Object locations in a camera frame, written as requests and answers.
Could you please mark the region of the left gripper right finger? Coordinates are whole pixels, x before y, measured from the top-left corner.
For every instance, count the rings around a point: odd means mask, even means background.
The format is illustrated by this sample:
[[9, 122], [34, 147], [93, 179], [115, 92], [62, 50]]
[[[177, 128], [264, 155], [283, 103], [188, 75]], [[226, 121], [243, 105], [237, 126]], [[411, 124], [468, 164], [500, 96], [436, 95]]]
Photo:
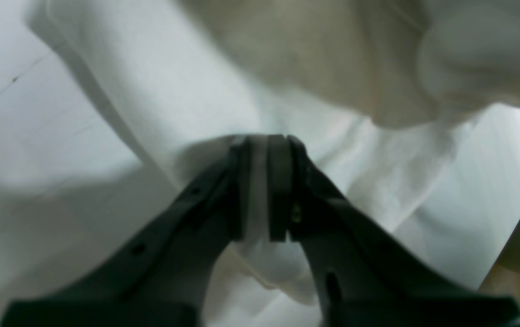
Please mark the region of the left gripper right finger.
[[299, 242], [329, 327], [520, 327], [509, 296], [439, 275], [357, 210], [293, 136], [268, 137], [269, 238]]

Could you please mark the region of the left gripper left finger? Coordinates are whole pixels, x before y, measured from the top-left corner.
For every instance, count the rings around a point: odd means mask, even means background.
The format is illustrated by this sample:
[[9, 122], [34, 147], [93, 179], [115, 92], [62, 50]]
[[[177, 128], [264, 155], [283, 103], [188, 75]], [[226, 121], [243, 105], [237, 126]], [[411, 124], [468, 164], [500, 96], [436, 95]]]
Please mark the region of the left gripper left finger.
[[12, 302], [3, 327], [199, 327], [219, 255], [244, 239], [250, 138], [199, 174], [169, 208], [91, 273]]

